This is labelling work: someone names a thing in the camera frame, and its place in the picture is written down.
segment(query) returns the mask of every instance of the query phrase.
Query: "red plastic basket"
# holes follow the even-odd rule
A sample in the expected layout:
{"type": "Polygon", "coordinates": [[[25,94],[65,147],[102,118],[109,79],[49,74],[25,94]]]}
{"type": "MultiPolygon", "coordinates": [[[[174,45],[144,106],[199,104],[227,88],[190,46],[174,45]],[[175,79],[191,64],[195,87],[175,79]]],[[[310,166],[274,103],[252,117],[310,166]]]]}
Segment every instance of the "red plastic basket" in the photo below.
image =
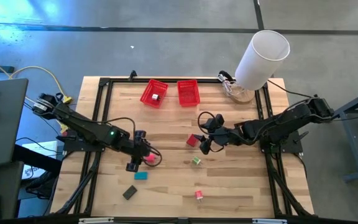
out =
{"type": "Polygon", "coordinates": [[[197,80],[179,81],[178,93],[181,106],[196,106],[200,103],[197,80]]]}
{"type": "Polygon", "coordinates": [[[154,108],[160,108],[162,100],[167,93],[167,89],[168,84],[159,82],[157,80],[150,80],[140,100],[146,105],[152,106],[154,108]],[[158,100],[153,100],[153,94],[157,94],[160,98],[158,100]]]}

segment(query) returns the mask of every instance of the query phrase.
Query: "table leg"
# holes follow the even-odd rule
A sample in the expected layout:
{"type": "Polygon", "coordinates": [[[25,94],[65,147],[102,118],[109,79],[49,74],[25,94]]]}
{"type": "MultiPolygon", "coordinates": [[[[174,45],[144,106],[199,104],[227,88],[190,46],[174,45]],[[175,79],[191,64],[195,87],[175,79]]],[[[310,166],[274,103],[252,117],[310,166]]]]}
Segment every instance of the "table leg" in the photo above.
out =
{"type": "Polygon", "coordinates": [[[22,161],[29,166],[52,172],[56,176],[59,174],[62,166],[62,162],[57,159],[44,156],[38,152],[31,151],[30,149],[18,145],[15,145],[12,160],[22,161]]]}

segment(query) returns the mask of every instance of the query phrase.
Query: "red object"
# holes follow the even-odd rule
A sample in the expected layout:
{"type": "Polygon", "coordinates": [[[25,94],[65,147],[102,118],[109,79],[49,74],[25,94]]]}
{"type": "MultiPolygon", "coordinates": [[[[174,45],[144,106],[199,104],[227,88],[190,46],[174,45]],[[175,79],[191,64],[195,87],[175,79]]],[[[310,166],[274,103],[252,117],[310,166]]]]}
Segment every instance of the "red object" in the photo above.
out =
{"type": "Polygon", "coordinates": [[[160,108],[161,102],[167,94],[168,84],[159,82],[157,80],[150,80],[146,89],[140,98],[141,102],[154,108],[160,108]],[[153,100],[153,94],[159,96],[158,100],[153,100]]]}
{"type": "Polygon", "coordinates": [[[203,199],[203,193],[200,190],[196,191],[196,199],[201,201],[203,199]]]}
{"type": "Polygon", "coordinates": [[[190,138],[187,140],[187,144],[195,147],[196,143],[197,143],[198,139],[196,139],[196,137],[194,137],[194,134],[191,134],[190,138]]]}
{"type": "Polygon", "coordinates": [[[181,106],[196,106],[200,103],[197,80],[179,81],[178,93],[181,106]]]}

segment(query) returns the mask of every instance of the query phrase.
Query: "gray floor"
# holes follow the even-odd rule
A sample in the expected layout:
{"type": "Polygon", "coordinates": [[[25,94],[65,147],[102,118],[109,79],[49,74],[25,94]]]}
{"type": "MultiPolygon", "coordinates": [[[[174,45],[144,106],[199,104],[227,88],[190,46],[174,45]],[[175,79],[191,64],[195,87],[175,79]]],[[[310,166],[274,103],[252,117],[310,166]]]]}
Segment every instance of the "gray floor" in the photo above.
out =
{"type": "MultiPolygon", "coordinates": [[[[358,30],[356,0],[261,0],[260,5],[269,29],[358,30]]],[[[252,0],[0,0],[0,22],[257,27],[252,0]]],[[[252,34],[0,30],[0,64],[45,67],[56,74],[67,95],[77,97],[85,75],[128,75],[131,70],[139,75],[156,76],[214,77],[222,69],[234,73],[251,37],[252,34]]],[[[286,38],[291,44],[291,54],[275,76],[283,77],[289,90],[317,93],[334,109],[358,95],[358,35],[286,35],[286,38]]],[[[30,80],[27,93],[31,98],[41,92],[58,91],[53,80],[41,71],[28,70],[19,76],[30,80]]],[[[299,100],[293,95],[289,99],[299,100]]],[[[58,128],[55,122],[50,124],[58,128]]],[[[310,131],[303,146],[316,214],[358,220],[358,181],[345,184],[341,179],[344,174],[356,171],[341,123],[310,124],[302,130],[310,131]]],[[[25,109],[18,137],[24,136],[50,141],[54,132],[25,109]]],[[[21,212],[21,215],[36,214],[21,212]]]]}

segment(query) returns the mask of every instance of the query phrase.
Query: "white cable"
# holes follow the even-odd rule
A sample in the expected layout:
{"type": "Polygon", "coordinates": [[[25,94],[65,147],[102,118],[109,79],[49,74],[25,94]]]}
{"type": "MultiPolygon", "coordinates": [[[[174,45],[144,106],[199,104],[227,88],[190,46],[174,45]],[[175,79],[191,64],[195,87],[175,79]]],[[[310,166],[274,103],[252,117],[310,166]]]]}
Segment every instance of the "white cable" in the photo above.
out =
{"type": "Polygon", "coordinates": [[[221,74],[218,75],[218,79],[222,82],[223,92],[226,96],[236,96],[236,95],[243,93],[245,91],[245,89],[243,87],[239,86],[236,82],[227,81],[221,74]],[[232,90],[233,88],[241,88],[242,90],[238,91],[236,93],[233,93],[233,90],[232,90]]]}
{"type": "MultiPolygon", "coordinates": [[[[16,74],[20,73],[21,71],[23,71],[23,70],[25,70],[25,69],[28,69],[28,68],[38,68],[38,69],[41,69],[41,70],[45,71],[46,73],[48,73],[48,74],[49,74],[50,76],[52,76],[52,78],[55,80],[55,82],[56,82],[56,84],[57,84],[57,87],[59,88],[59,90],[60,90],[60,92],[63,94],[63,96],[64,96],[64,97],[67,97],[66,94],[64,94],[63,89],[62,89],[62,87],[60,86],[59,81],[57,80],[56,76],[55,76],[52,72],[48,71],[48,70],[45,69],[45,68],[42,68],[42,67],[39,67],[39,66],[27,66],[27,67],[21,68],[21,69],[19,69],[18,71],[12,73],[12,75],[8,74],[8,73],[7,73],[3,68],[1,68],[1,67],[0,67],[0,70],[1,70],[3,73],[5,73],[5,75],[8,77],[8,79],[14,79],[14,75],[16,75],[16,74]]],[[[34,101],[34,100],[31,100],[27,95],[25,96],[25,98],[26,98],[28,101],[30,101],[30,102],[32,102],[32,103],[35,103],[35,101],[34,101]]]]}

